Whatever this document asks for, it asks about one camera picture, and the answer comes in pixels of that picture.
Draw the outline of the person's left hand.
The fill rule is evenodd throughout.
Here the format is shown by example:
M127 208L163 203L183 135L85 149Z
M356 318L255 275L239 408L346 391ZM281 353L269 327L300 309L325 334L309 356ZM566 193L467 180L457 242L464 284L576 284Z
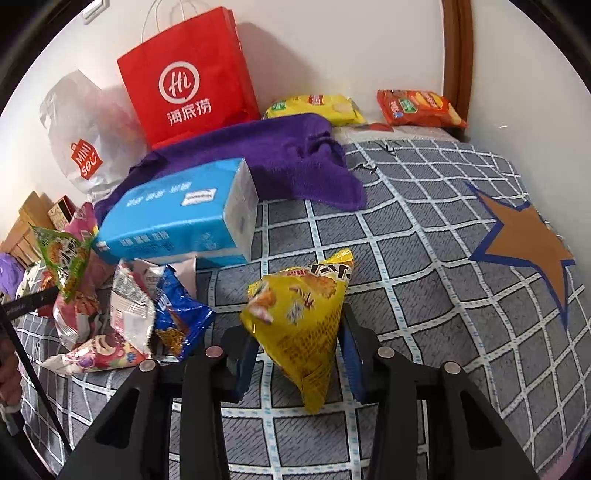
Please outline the person's left hand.
M0 384L1 401L6 406L19 406L22 397L19 358L7 338L1 340Z

